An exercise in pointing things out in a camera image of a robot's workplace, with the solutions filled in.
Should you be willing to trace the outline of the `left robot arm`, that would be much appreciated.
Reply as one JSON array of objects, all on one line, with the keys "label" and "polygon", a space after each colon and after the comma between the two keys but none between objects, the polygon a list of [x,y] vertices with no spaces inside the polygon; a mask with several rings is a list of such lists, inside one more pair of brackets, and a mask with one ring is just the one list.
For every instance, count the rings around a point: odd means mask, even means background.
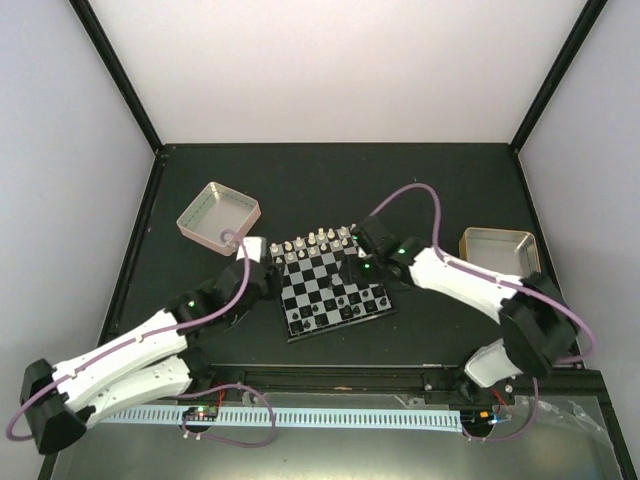
[{"label": "left robot arm", "polygon": [[55,454],[117,412],[163,398],[207,397],[220,385],[207,343],[281,290],[273,262],[238,260],[93,351],[57,364],[32,362],[19,397],[28,439],[39,454]]}]

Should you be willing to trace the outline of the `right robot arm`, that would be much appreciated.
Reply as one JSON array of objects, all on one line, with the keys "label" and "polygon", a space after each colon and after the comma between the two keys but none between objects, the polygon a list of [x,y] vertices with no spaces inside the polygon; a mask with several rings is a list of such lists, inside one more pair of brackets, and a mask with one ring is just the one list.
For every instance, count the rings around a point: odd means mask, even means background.
[{"label": "right robot arm", "polygon": [[479,402],[511,377],[547,377],[576,340],[578,328],[559,290],[539,272],[519,278],[474,266],[420,238],[399,239],[376,216],[348,232],[356,251],[342,261],[344,283],[397,281],[434,291],[501,328],[501,338],[471,353],[454,379],[457,396],[467,403]]}]

